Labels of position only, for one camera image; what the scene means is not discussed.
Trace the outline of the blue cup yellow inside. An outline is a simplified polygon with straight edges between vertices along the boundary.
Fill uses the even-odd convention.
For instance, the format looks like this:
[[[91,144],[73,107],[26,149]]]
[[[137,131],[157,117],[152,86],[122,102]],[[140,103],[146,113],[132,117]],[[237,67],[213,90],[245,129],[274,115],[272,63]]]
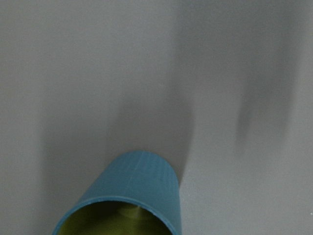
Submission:
[[[115,158],[57,223],[55,235],[179,235],[179,182],[159,155]]]

